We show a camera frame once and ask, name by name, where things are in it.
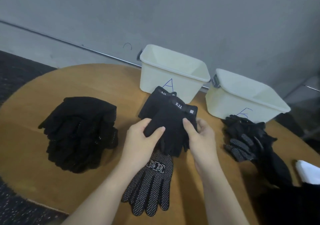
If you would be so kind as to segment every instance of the round wooden table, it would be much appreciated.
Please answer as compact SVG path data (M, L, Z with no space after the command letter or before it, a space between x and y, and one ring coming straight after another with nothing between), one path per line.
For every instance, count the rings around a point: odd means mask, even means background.
M139 88L139 69L111 64L87 64L47 73L15 92L0 109L0 176L24 198L72 213L108 176L118 163L126 131L139 121L138 113L149 94ZM63 171L48 160L48 140L38 125L65 97L91 96L117 106L115 127L119 146L105 150L101 166L83 174ZM198 106L198 117L205 119L216 133L221 167L250 224L259 224L254 197L266 183L250 162L237 163L223 150L225 136L220 119L207 112L205 94L199 92L191 102ZM270 121L266 131L277 137L275 152L290 169L299 185L294 160L320 166L320 156L289 130ZM174 158L170 186L170 208L158 209L154 217L145 213L135 217L128 203L121 203L114 224L206 224L203 188L190 151Z

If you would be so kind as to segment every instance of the white plastic container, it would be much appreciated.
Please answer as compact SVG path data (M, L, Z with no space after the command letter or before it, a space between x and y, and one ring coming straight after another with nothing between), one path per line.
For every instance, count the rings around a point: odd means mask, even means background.
M225 119L229 115L248 118L252 122L267 122L290 107L268 85L216 69L205 98L208 112Z
M188 104L201 86L210 81L203 61L160 46L147 45L140 59L140 89L147 93L161 86L168 92L177 92L177 96Z

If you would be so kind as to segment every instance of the plastic bin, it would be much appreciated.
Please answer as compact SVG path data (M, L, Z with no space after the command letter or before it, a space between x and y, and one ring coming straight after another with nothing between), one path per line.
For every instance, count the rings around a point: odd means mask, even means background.
M152 93L157 86L190 103L201 86L210 81L210 74L203 61L165 49L147 45L140 55L142 61L140 89Z
M208 112L225 119L229 115L267 122L290 107L268 85L239 74L216 69L205 98Z

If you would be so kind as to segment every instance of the person's left hand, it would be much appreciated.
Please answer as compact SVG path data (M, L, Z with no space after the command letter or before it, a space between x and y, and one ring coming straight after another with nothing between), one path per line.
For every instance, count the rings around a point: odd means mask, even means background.
M132 169L134 175L149 161L152 151L165 131L165 127L159 127L154 133L145 137L144 129L151 119L146 118L130 126L124 142L120 164Z

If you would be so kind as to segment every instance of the tabletop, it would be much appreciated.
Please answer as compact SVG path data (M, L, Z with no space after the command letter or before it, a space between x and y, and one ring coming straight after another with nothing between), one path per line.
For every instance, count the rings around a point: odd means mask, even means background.
M138 113L149 94L140 90L139 69L112 64L70 66L46 73L16 91L0 109L0 176L19 195L35 202L73 212L94 191L118 163L127 129L139 121ZM82 174L63 171L48 160L48 139L38 125L65 97L90 96L117 106L115 127L119 146L105 150L101 165ZM237 163L223 144L227 141L220 119L206 109L205 93L190 103L198 106L197 116L215 131L220 165L250 224L259 224L254 197L269 184L250 162ZM289 167L294 185L300 181L295 160L320 166L320 156L299 137L275 121L266 125L277 137L274 151ZM173 159L170 208L158 209L154 217L132 215L128 203L121 203L114 224L206 224L203 188L190 151Z

